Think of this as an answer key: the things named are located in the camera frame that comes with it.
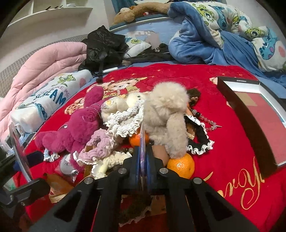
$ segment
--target metal screw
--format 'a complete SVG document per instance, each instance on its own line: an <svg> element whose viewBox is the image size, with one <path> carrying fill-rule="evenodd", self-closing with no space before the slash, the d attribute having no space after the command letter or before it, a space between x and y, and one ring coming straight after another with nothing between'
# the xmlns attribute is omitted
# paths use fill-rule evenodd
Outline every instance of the metal screw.
<svg viewBox="0 0 286 232"><path fill-rule="evenodd" d="M125 174L127 172L127 169L122 167L122 168L118 169L118 172L120 174Z"/></svg>
<svg viewBox="0 0 286 232"><path fill-rule="evenodd" d="M163 168L160 168L159 172L162 173L162 174L167 174L168 173L168 169L163 167Z"/></svg>
<svg viewBox="0 0 286 232"><path fill-rule="evenodd" d="M92 178L92 177L86 177L86 178L84 179L84 182L85 182L87 185L89 185L89 184L91 184L91 183L93 182L93 178Z"/></svg>
<svg viewBox="0 0 286 232"><path fill-rule="evenodd" d="M196 177L196 178L193 179L193 182L194 182L195 184L197 184L197 185L200 185L200 184L202 183L202 179Z"/></svg>

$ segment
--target gray checkered fabric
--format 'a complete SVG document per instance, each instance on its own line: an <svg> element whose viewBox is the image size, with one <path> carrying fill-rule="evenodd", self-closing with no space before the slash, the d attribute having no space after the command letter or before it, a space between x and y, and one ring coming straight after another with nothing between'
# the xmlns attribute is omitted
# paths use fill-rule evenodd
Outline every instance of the gray checkered fabric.
<svg viewBox="0 0 286 232"><path fill-rule="evenodd" d="M78 36L74 36L74 37L70 37L67 39L62 39L53 43L58 43L58 42L80 42L83 39L87 38L87 34L86 35L78 35ZM14 78L14 76L16 76L16 74L18 73L19 69L22 67L22 65L27 61L27 59L29 59L29 57L31 55L33 55L36 51L40 50L43 47L46 46L42 46L37 48L34 51L31 51L30 53L28 53L27 55L23 56L22 58L20 58L19 60L15 61L13 64L9 65L6 69L4 69L2 72L0 72L0 97L5 97L6 94L8 93L9 89L11 88L11 84L12 84L12 80Z"/></svg>

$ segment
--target black puffer jacket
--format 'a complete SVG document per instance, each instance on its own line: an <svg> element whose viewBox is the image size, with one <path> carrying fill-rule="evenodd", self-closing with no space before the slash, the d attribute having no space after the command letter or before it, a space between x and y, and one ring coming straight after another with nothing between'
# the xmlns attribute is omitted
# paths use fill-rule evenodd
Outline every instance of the black puffer jacket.
<svg viewBox="0 0 286 232"><path fill-rule="evenodd" d="M108 31L104 26L88 34L82 41L87 45L86 59L78 70L88 69L92 74L101 72L101 68L108 69L121 65L128 45L124 35L117 35Z"/></svg>

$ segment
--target orange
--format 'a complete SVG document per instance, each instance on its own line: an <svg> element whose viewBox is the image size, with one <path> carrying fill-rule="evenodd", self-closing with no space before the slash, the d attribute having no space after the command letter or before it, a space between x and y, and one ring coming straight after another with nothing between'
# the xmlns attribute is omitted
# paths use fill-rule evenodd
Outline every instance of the orange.
<svg viewBox="0 0 286 232"><path fill-rule="evenodd" d="M147 144L149 142L149 136L145 132L145 143ZM131 137L129 137L129 143L132 147L140 146L140 127L137 130L137 134L133 134Z"/></svg>
<svg viewBox="0 0 286 232"><path fill-rule="evenodd" d="M195 171L195 162L193 158L186 153L180 159L170 159L167 168L176 172L180 177L190 179Z"/></svg>

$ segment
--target cartoon print blanket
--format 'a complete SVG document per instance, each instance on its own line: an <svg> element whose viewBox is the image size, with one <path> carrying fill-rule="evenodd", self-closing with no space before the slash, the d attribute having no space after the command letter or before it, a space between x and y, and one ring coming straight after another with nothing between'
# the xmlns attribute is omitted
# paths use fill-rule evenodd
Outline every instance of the cartoon print blanket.
<svg viewBox="0 0 286 232"><path fill-rule="evenodd" d="M133 67L109 73L103 80L104 97L126 97L131 92L148 92L162 81L174 81L186 88L198 88L201 97L195 108L207 118L217 122L221 128L209 132L210 139L215 141L214 149L198 156L194 155L195 173L193 177L201 177L219 192L226 200L251 220L261 232L268 232L279 218L286 206L286 169L262 179L253 149L246 137L242 125L226 99L210 81L217 76L240 77L255 80L248 71L238 66L220 65L169 65L154 64L147 67ZM65 124L76 108L82 107L86 92L93 84L67 101L40 128L39 131L58 130ZM26 147L26 153L37 150L34 140ZM43 162L31 168L33 178L42 177L46 173L54 173L60 159ZM16 183L25 184L21 173L16 175ZM52 204L39 199L27 207L29 216L35 221L47 212ZM132 223L120 228L121 232L138 231L138 225ZM140 231L164 232L160 224L143 226Z"/></svg>
<svg viewBox="0 0 286 232"><path fill-rule="evenodd" d="M239 65L286 87L286 51L272 29L254 28L239 9L212 1L174 2L168 15L182 21L169 43L176 60Z"/></svg>

